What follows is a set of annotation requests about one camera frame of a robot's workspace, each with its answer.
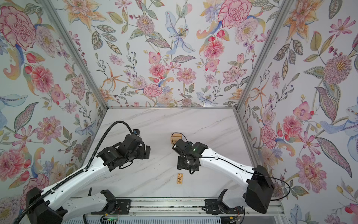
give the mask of white marble table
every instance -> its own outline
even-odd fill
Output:
[[[136,159],[129,168],[113,170],[76,196],[87,196],[92,187],[92,194],[109,189],[116,197],[214,197],[235,184],[221,173],[205,167],[200,167],[193,175],[186,170],[177,170],[178,155],[170,143],[173,132],[181,132],[193,143],[201,142],[223,156],[251,165],[232,109],[109,109],[86,163],[105,130],[117,120],[141,131],[144,143],[151,147],[150,158]],[[100,150],[123,141],[128,133],[124,125],[117,124]],[[183,173],[182,185],[176,183],[178,173]]]

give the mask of pink flower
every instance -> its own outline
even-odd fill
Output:
[[[0,32],[14,47],[16,44],[24,50],[33,47],[35,42],[35,27],[24,12],[12,6],[1,7]]]
[[[42,65],[37,66],[32,71],[31,79],[35,88],[42,93],[48,93],[54,84],[52,73],[48,68],[45,69]]]
[[[154,32],[154,23],[151,18],[147,15],[142,15],[137,19],[136,22],[138,29],[140,29],[144,34],[150,34]]]
[[[229,71],[223,72],[224,81],[223,83],[231,83],[238,80],[240,77],[245,75],[247,69],[240,70],[238,67],[232,66]]]
[[[205,47],[204,55],[208,59],[218,58],[224,52],[224,48],[221,41],[212,41]]]
[[[158,84],[154,84],[154,83],[147,85],[143,89],[143,93],[149,97],[159,96],[161,92],[162,92],[161,87],[158,87]]]
[[[71,92],[77,95],[79,100],[82,100],[84,96],[84,80],[82,74],[80,74],[78,78],[71,79],[71,82],[73,86]]]
[[[65,95],[63,94],[63,92],[61,90],[61,87],[58,84],[55,84],[55,87],[52,87],[52,89],[51,89],[51,97],[52,97],[52,100],[57,105],[60,104],[59,101],[62,101],[64,99],[66,99]]]
[[[206,71],[209,70],[212,72],[216,71],[216,68],[218,67],[219,62],[220,62],[219,59],[215,59],[215,60],[212,59],[212,60],[208,61],[208,63],[206,63],[206,65],[205,65],[205,68],[206,68],[205,70]]]
[[[327,84],[340,84],[346,80],[352,70],[351,62],[352,60],[347,55],[329,59],[323,70],[324,81]]]
[[[310,114],[310,106],[307,101],[296,107],[296,109],[293,110],[293,114],[300,120],[309,120],[312,118],[312,115]]]
[[[160,77],[164,74],[165,67],[160,63],[155,63],[150,67],[149,72],[155,77]]]
[[[275,130],[273,130],[270,126],[265,125],[264,127],[262,127],[261,129],[261,139],[263,141],[263,143],[266,144],[266,146],[268,148],[273,148],[276,146],[276,134],[275,134]]]
[[[284,118],[283,128],[289,137],[298,137],[302,132],[301,126],[302,124],[300,120],[296,119],[294,115],[286,116]]]
[[[34,130],[37,133],[37,138],[39,140],[43,140],[43,144],[50,144],[52,138],[61,137],[62,127],[59,126],[61,122],[55,118],[55,116],[51,116],[50,119],[44,118],[43,122],[39,122],[38,125],[41,128],[36,128]]]
[[[20,149],[22,149],[25,146],[26,142],[31,142],[31,139],[29,139],[29,137],[32,135],[32,133],[34,133],[34,131],[31,131],[31,129],[32,129],[31,125],[29,125],[27,127],[27,131],[25,130],[24,127],[22,127],[21,132],[22,132],[23,135],[20,135],[18,133],[14,134],[15,138],[18,138],[18,139],[21,139],[21,140],[19,140],[17,142],[13,142],[13,146],[21,144]]]
[[[299,158],[296,159],[296,166],[300,169],[298,172],[298,182],[305,184],[307,190],[310,190],[312,185],[312,190],[315,193],[319,193],[321,189],[327,190],[327,183],[323,180],[326,179],[326,172],[320,170],[322,168],[321,163],[314,163],[316,157],[311,154],[311,157],[308,155],[303,155],[302,160]]]
[[[315,136],[311,135],[310,138],[308,138],[308,132],[304,132],[304,134],[305,134],[305,138],[303,138],[301,135],[298,136],[300,137],[301,141],[305,143],[303,145],[303,148],[306,148],[308,146],[308,149],[310,150],[311,154],[313,154],[313,152],[315,152],[317,155],[321,154],[320,151],[314,148],[314,147],[319,147],[319,144],[312,143],[312,141],[315,139]]]
[[[154,52],[149,52],[149,63],[150,64],[159,63],[160,60],[161,60],[160,54],[156,54]]]
[[[30,178],[30,181],[27,185],[25,185],[23,193],[21,195],[21,209],[26,208],[26,194],[31,189],[37,187],[38,189],[42,190],[45,187],[49,186],[50,182],[48,177],[45,174],[40,173],[37,178]]]
[[[68,34],[70,35],[70,37],[71,37],[72,40],[79,40],[79,39],[77,39],[78,34],[72,35],[72,31],[71,31],[71,30],[68,31]]]
[[[9,151],[3,151],[0,156],[1,181],[6,181],[7,178],[14,178],[22,170],[24,162],[25,156],[21,149],[11,148]]]
[[[176,79],[181,82],[183,81],[183,83],[189,85],[190,83],[193,82],[193,80],[196,79],[196,72],[194,72],[191,68],[187,69],[187,68],[184,68],[183,69],[179,69],[179,72],[177,72],[177,77]]]
[[[336,37],[338,37],[340,35],[340,33],[342,32],[343,34],[346,34],[346,33],[352,33],[351,30],[347,29],[348,27],[352,26],[355,24],[355,20],[353,20],[351,23],[347,24],[350,20],[350,16],[348,16],[344,23],[342,24],[342,20],[341,19],[338,19],[338,26],[336,26],[336,24],[332,24],[331,25],[331,28],[334,29],[334,30],[331,30],[329,31],[330,33],[335,33],[335,32],[338,32],[336,34]]]
[[[127,8],[127,5],[130,5],[132,4],[131,1],[128,1],[128,0],[117,0],[118,2],[116,2],[115,4],[116,5],[119,5],[118,8],[121,8],[124,6],[124,8]]]
[[[124,64],[124,61],[122,61],[122,59],[118,58],[116,55],[113,54],[110,55],[110,60],[114,65],[117,64],[122,66],[122,64]]]
[[[226,0],[220,8],[218,21],[222,21],[222,27],[235,27],[246,20],[251,10],[248,0]]]
[[[252,37],[258,27],[258,21],[254,18],[249,18],[243,21],[235,30],[235,41],[237,44]]]

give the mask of floral wallpaper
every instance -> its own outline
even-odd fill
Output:
[[[37,1],[0,0],[0,223],[77,170],[105,111]]]
[[[110,107],[234,106],[279,0],[60,0]]]
[[[358,224],[357,8],[295,0],[240,108],[291,224]]]

